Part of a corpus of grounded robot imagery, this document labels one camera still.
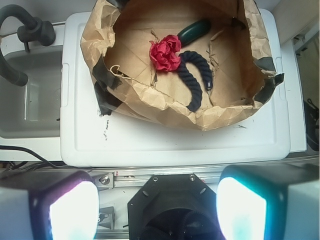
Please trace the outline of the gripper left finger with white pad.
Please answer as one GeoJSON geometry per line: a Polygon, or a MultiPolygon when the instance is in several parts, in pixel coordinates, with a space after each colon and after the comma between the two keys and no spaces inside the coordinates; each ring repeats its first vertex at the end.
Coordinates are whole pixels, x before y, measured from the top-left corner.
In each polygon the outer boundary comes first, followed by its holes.
{"type": "Polygon", "coordinates": [[[99,207],[98,189],[83,170],[0,174],[2,240],[92,240],[99,207]]]}

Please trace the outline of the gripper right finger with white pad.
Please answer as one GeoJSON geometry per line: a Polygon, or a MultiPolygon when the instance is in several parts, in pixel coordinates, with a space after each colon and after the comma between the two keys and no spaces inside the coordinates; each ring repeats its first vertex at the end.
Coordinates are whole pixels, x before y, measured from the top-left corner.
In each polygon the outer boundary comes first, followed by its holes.
{"type": "Polygon", "coordinates": [[[320,168],[316,164],[233,164],[216,191],[227,240],[318,240],[320,168]]]}

